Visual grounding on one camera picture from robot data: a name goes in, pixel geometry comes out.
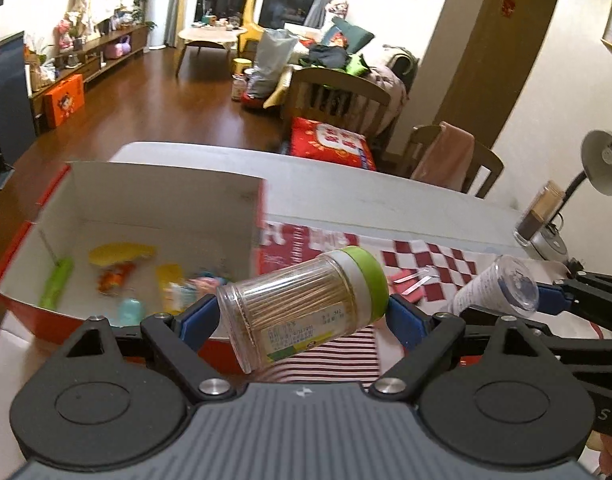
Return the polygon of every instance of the lamp base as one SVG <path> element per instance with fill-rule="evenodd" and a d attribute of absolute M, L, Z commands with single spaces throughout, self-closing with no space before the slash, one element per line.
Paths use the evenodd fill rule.
<path fill-rule="evenodd" d="M 532 237 L 531 245 L 544 260 L 561 263 L 568 260 L 566 244 L 553 224 L 542 227 Z"/>

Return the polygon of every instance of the gray bag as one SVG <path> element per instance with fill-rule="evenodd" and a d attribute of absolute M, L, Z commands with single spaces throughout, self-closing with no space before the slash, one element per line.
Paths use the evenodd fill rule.
<path fill-rule="evenodd" d="M 257 45 L 254 72 L 248 80 L 246 93 L 265 99 L 275 91 L 279 77 L 299 39 L 284 28 L 267 28 Z"/>

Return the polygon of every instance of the metal bolt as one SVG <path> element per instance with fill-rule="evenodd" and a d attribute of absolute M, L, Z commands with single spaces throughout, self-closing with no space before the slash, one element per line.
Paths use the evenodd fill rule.
<path fill-rule="evenodd" d="M 206 395 L 221 395 L 230 390 L 230 383 L 227 380 L 212 378 L 199 383 L 199 391 Z"/>
<path fill-rule="evenodd" d="M 398 394 L 406 389 L 406 383 L 397 377 L 382 377 L 375 382 L 375 389 L 382 394 Z"/>

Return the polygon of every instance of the yellow giraffe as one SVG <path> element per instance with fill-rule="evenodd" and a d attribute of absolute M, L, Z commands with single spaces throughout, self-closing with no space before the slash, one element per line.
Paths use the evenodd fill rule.
<path fill-rule="evenodd" d="M 241 26 L 246 28 L 246 32 L 238 36 L 238 50 L 240 54 L 246 50 L 246 45 L 249 41 L 259 41 L 262 39 L 264 28 L 257 25 L 253 20 L 253 10 L 255 9 L 255 0 L 246 0 L 244 4 L 244 13 L 242 16 Z"/>

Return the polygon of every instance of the cardboard box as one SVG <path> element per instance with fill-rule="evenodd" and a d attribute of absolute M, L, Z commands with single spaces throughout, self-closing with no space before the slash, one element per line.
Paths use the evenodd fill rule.
<path fill-rule="evenodd" d="M 127 282 L 148 314 L 162 311 L 157 266 L 179 264 L 189 274 L 225 268 L 235 281 L 250 278 L 257 272 L 262 184 L 219 171 L 67 164 L 38 202 L 36 220 L 22 225 L 4 254 L 0 295 L 36 337 L 61 344 L 89 316 L 116 318 L 120 300 L 97 291 L 99 269 L 88 262 L 97 246 L 124 241 L 156 247 L 156 256 L 138 263 Z M 74 268 L 57 312 L 37 307 L 55 258 L 65 256 Z M 220 329 L 213 337 L 232 362 Z"/>
<path fill-rule="evenodd" d="M 44 94 L 46 120 L 56 128 L 84 105 L 84 79 L 75 74 Z"/>

